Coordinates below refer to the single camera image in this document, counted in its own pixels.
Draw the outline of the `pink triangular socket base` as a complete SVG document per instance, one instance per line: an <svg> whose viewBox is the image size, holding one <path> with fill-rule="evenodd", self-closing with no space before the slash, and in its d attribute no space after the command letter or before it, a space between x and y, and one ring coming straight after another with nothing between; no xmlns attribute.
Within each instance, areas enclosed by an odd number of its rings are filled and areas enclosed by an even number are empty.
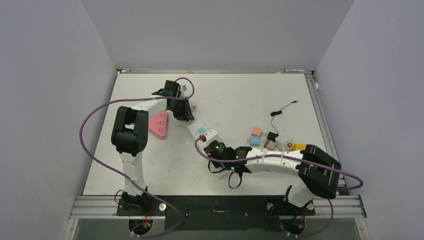
<svg viewBox="0 0 424 240"><path fill-rule="evenodd" d="M160 140L167 137L168 112L161 111L148 122L148 131Z"/></svg>

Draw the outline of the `tan cube plug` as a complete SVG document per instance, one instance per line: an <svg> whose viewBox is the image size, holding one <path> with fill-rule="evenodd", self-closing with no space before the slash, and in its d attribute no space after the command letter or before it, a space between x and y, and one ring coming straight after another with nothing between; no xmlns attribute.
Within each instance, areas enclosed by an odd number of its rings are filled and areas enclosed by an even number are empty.
<svg viewBox="0 0 424 240"><path fill-rule="evenodd" d="M273 151L276 148L276 143L271 139L267 139L263 145L263 147L269 151Z"/></svg>

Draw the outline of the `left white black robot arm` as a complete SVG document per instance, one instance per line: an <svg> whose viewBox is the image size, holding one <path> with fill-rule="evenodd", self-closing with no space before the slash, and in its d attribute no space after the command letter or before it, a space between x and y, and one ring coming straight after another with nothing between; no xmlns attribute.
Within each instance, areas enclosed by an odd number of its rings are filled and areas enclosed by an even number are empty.
<svg viewBox="0 0 424 240"><path fill-rule="evenodd" d="M157 114L171 111L178 121L193 121L187 97L178 99L153 98L131 107L118 108L111 134L111 143L119 153L125 177L121 196L123 208L136 215L151 210L152 197L148 196L143 177L142 156L148 143L149 121Z"/></svg>

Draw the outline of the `black power adapter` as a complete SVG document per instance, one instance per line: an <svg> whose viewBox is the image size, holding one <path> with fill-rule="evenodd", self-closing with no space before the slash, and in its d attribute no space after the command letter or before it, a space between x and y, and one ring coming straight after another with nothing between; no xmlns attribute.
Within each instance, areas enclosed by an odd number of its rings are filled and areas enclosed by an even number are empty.
<svg viewBox="0 0 424 240"><path fill-rule="evenodd" d="M267 140L270 140L270 141L275 142L275 141L276 141L276 138L277 138L278 136L279 136L279 134L278 134L278 133L275 133L275 132L269 131L269 132L268 132L268 134L267 134L267 136L266 136L266 139L267 139Z"/></svg>

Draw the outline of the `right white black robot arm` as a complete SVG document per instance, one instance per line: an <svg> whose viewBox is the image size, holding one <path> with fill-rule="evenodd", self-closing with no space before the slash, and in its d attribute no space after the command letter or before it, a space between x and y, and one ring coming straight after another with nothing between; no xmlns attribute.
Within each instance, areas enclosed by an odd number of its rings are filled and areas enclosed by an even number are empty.
<svg viewBox="0 0 424 240"><path fill-rule="evenodd" d="M208 160L227 171L244 173L269 172L299 177L284 194L283 209L297 213L316 197L335 199L342 165L338 160L313 144L295 151L269 151L249 146L231 148L223 142L200 141L197 148Z"/></svg>

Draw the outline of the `blue cube plug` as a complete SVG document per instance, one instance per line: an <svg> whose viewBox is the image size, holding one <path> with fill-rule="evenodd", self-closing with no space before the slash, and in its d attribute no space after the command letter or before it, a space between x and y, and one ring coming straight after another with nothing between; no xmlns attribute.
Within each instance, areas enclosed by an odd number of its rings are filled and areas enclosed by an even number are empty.
<svg viewBox="0 0 424 240"><path fill-rule="evenodd" d="M247 143L251 147L259 147L261 145L261 139L259 136L250 136L249 139L247 140Z"/></svg>

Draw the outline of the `yellow cube socket plug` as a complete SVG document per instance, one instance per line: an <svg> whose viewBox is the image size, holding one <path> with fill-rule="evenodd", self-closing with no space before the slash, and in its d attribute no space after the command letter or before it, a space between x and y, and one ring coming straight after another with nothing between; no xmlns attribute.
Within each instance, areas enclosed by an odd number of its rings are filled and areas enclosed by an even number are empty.
<svg viewBox="0 0 424 240"><path fill-rule="evenodd" d="M294 151L305 150L306 146L307 146L306 144L295 143L293 146L293 150Z"/></svg>

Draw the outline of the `salmon cube plug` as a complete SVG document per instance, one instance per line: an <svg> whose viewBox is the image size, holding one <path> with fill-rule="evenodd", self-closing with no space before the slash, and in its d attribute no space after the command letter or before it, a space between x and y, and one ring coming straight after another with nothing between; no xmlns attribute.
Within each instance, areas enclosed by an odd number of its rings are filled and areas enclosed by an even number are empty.
<svg viewBox="0 0 424 240"><path fill-rule="evenodd" d="M253 127L251 131L251 136L253 137L260 137L263 133L263 130L259 127Z"/></svg>

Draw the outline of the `white long power strip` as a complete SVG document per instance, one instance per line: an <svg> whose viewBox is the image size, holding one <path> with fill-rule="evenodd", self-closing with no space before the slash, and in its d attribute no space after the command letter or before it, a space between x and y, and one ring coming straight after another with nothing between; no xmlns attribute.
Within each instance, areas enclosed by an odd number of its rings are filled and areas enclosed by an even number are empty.
<svg viewBox="0 0 424 240"><path fill-rule="evenodd" d="M191 133L194 140L197 140L199 137L203 136L203 132L209 128L210 127L206 127L206 125L200 120L193 121L191 124L187 126L187 129ZM202 140L199 140L197 142L197 146L203 155L206 155L206 152L204 149L208 145L209 144L204 143L204 141ZM206 159L206 161L207 161L208 170L212 174L214 174L219 180L226 179L230 176L231 171L224 170L224 166L220 162L213 162L213 161L209 161L208 159Z"/></svg>

